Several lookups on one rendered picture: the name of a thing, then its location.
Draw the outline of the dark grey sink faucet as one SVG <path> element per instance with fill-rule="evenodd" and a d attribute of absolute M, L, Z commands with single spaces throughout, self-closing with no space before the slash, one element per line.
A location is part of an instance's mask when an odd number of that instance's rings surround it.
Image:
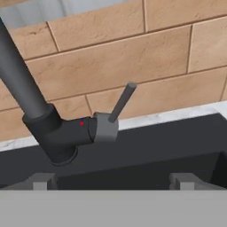
<path fill-rule="evenodd" d="M 66 121 L 46 102 L 0 19 L 0 79 L 24 112 L 23 123 L 54 166 L 69 164 L 80 145 L 94 142 L 97 120 L 91 117 Z"/>

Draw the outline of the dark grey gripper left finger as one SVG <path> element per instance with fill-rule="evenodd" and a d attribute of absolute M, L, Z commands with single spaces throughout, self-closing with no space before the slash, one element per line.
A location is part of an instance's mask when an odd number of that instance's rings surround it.
<path fill-rule="evenodd" d="M 35 173 L 23 182 L 4 187 L 5 190 L 48 191 L 57 189 L 55 173 Z"/>

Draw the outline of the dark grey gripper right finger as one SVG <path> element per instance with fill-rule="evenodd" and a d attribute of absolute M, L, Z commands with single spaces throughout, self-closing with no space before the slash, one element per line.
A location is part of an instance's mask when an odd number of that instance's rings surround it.
<path fill-rule="evenodd" d="M 218 185 L 202 181 L 193 173 L 171 173 L 169 175 L 169 189 L 182 191 L 223 191 L 224 188 Z"/>

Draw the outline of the black sink basin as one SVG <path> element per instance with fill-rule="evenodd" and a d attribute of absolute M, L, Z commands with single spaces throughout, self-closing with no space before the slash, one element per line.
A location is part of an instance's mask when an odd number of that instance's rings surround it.
<path fill-rule="evenodd" d="M 65 167 L 39 146 L 0 152 L 0 189 L 54 173 L 60 190 L 167 190 L 172 173 L 193 173 L 227 189 L 227 119 L 219 113 L 119 132 L 84 145 Z"/>

